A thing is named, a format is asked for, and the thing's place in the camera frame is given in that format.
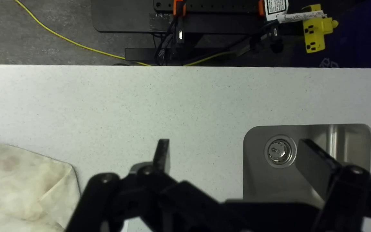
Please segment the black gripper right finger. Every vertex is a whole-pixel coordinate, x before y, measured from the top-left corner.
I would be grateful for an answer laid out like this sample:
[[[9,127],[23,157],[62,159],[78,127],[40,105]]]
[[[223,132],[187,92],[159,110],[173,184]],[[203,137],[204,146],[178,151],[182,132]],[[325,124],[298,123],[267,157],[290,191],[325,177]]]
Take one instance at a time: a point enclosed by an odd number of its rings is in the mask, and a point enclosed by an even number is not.
[[[342,164],[311,140],[298,145],[297,169],[324,200],[313,232],[362,232],[371,220],[371,173]]]

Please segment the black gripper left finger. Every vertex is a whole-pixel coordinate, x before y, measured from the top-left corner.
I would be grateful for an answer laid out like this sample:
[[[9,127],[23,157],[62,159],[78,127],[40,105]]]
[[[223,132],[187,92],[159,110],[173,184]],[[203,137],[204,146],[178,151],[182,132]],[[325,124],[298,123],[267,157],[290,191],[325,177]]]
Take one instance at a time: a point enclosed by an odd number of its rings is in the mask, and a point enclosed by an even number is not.
[[[129,175],[93,176],[67,224],[66,232],[123,232],[139,218],[151,232],[218,232],[218,203],[188,182],[168,175],[170,141],[160,140],[151,162]]]

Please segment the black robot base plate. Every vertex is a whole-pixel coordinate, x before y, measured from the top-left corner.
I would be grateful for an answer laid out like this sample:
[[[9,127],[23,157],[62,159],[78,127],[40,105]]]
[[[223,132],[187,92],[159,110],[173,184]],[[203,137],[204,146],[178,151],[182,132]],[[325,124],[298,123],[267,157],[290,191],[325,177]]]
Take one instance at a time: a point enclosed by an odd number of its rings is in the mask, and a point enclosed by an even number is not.
[[[206,35],[242,35],[244,41],[269,38],[273,50],[282,37],[300,37],[302,24],[280,24],[260,15],[260,0],[90,0],[94,29],[102,34],[142,34],[160,38],[155,48],[127,48],[129,63],[186,65],[204,53],[196,50]]]

